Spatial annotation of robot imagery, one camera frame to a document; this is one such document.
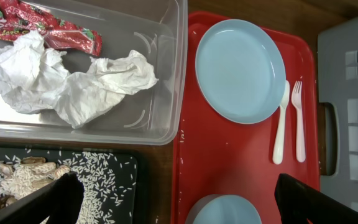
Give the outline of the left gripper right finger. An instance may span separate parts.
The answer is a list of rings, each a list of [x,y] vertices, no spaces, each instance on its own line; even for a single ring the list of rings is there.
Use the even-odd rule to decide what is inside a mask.
[[[288,174],[278,176],[274,196],[282,223],[358,223],[358,212]]]

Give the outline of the rice and nut leftovers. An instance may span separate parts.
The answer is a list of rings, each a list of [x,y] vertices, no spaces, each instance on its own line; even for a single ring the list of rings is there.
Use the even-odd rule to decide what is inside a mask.
[[[0,209],[57,180],[69,171],[76,173],[71,167],[48,162],[44,157],[25,157],[17,164],[0,161]]]

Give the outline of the light blue small bowl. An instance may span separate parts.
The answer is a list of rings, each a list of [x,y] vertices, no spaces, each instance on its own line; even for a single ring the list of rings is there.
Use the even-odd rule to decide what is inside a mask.
[[[207,195],[190,209],[185,224],[261,224],[257,209],[238,195]]]

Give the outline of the black plastic tray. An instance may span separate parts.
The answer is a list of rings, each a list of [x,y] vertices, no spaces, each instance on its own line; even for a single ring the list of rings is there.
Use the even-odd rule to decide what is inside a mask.
[[[67,165],[77,173],[85,190],[78,223],[133,222],[140,165],[132,154],[0,147],[0,161],[7,164],[17,164],[29,156]]]

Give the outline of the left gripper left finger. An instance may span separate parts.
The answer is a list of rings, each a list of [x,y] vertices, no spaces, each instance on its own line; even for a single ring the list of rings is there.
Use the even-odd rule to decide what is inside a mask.
[[[84,186],[74,172],[0,209],[0,224],[76,223],[84,198]]]

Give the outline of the white napkin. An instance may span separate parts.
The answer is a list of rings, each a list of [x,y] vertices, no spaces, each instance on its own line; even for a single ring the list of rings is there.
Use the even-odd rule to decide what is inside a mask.
[[[136,50],[116,60],[91,58],[87,72],[71,73],[63,65],[66,52],[44,43],[32,30],[0,48],[0,96],[18,113],[55,110],[76,129],[158,82],[154,66]]]

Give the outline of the white plastic spoon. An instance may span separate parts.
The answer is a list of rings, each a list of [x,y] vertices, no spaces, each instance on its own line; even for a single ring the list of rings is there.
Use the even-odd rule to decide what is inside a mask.
[[[286,109],[289,103],[290,96],[290,84],[287,80],[285,82],[285,91],[283,93],[282,100],[279,105],[279,119],[278,119],[278,127],[277,133],[275,137],[275,144],[273,147],[273,163],[279,165],[283,161],[283,152],[284,152],[284,138],[285,138],[285,119],[286,119]]]

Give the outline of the light blue plate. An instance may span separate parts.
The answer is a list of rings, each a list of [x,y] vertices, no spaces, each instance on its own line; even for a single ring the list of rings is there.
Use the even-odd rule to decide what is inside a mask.
[[[239,19],[218,22],[205,32],[196,50],[195,72],[209,105],[240,124],[259,123],[273,115],[287,79],[272,38]]]

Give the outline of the red snack wrapper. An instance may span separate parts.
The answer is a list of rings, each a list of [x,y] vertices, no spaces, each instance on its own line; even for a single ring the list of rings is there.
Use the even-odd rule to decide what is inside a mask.
[[[101,34],[95,30],[68,22],[44,9],[18,0],[0,0],[0,39],[13,42],[36,30],[44,37],[45,45],[56,50],[77,49],[99,56]]]

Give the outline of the pink plastic fork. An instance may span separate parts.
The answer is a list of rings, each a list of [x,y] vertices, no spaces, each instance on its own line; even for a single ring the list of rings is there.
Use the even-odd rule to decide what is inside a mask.
[[[301,91],[302,81],[296,81],[291,93],[291,103],[296,109],[296,159],[298,162],[306,160]]]

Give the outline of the grey dishwasher rack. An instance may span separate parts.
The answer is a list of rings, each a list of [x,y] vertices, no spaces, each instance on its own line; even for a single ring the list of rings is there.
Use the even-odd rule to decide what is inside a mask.
[[[358,212],[358,17],[320,33],[317,53],[326,116],[321,191]]]

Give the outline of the clear plastic bin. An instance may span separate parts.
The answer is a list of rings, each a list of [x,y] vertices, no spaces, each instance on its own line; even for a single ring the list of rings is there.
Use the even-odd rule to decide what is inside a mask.
[[[0,138],[164,145],[178,129],[187,54],[188,3],[184,0],[36,0],[33,5],[99,32],[101,56],[131,50],[154,66],[157,83],[127,95],[114,108],[73,129],[55,111],[20,114],[0,96]]]

